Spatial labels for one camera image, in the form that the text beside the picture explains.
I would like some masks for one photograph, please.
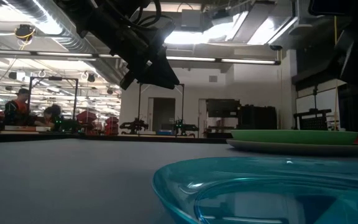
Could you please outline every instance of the person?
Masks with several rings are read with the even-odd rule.
[[[62,110],[58,105],[49,106],[44,110],[44,119],[42,121],[36,121],[34,124],[41,127],[50,127],[51,131],[58,131],[62,119],[60,113]]]
[[[9,101],[5,104],[5,125],[14,125],[14,126],[27,126],[29,109],[27,103],[29,99],[30,91],[25,88],[21,88],[17,92],[17,99]]]

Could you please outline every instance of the doorway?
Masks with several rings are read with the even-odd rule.
[[[163,129],[164,124],[173,124],[175,121],[175,99],[153,98],[153,131]]]

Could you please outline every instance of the transparent blue plate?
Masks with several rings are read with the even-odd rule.
[[[222,157],[159,169],[153,188],[177,223],[358,223],[358,163]]]

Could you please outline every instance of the green plate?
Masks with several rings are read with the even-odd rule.
[[[292,144],[351,145],[357,138],[350,131],[233,130],[234,140]]]

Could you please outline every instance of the gray table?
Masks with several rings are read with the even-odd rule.
[[[171,223],[153,192],[153,173],[176,161],[227,156],[266,155],[226,144],[0,143],[0,223]]]

